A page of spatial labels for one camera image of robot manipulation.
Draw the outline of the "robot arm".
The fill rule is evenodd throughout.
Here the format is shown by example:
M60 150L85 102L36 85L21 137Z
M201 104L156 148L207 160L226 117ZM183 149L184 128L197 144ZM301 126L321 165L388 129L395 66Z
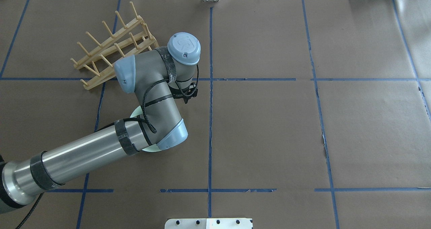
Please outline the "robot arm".
M179 32L166 46L117 60L117 80L125 93L136 95L140 112L29 160L1 162L1 213L150 146L163 151L184 142L188 131L175 99L196 97L192 79L199 73L200 53L200 41Z

